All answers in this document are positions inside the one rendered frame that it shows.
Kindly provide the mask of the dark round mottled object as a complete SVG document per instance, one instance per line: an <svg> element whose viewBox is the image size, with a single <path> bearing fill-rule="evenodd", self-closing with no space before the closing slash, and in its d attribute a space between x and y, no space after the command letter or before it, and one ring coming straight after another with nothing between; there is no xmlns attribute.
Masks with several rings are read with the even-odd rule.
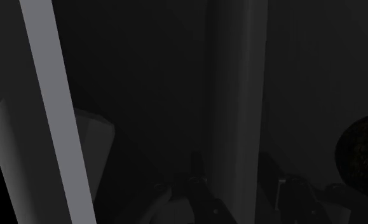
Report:
<svg viewBox="0 0 368 224"><path fill-rule="evenodd" d="M368 196L368 116L351 124L338 139L334 160L343 182Z"/></svg>

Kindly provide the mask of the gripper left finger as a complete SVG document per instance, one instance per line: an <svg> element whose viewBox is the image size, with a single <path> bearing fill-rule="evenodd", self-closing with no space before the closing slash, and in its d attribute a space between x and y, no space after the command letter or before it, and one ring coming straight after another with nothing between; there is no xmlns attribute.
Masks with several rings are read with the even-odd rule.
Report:
<svg viewBox="0 0 368 224"><path fill-rule="evenodd" d="M151 184L146 194L139 197L131 224L150 224L157 210L177 197L188 200L194 214L192 224L237 224L225 203L209 190L199 151L191 153L189 173L175 174L172 182Z"/></svg>

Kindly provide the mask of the grey faceted cylinder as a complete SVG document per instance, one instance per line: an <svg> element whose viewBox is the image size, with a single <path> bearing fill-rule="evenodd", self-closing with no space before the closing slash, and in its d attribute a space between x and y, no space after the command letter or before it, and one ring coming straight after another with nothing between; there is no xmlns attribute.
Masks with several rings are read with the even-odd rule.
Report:
<svg viewBox="0 0 368 224"><path fill-rule="evenodd" d="M114 139L101 116L75 109L59 160L44 109L28 113L0 101L0 170L15 221L0 224L98 224L94 203Z"/></svg>

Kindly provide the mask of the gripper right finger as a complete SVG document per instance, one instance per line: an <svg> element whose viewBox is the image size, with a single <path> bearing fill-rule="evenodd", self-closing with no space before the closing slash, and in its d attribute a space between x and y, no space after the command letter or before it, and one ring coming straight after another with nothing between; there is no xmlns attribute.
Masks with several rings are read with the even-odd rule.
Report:
<svg viewBox="0 0 368 224"><path fill-rule="evenodd" d="M368 197L344 184L320 190L304 177L284 173L266 152L258 157L257 181L281 224L368 224Z"/></svg>

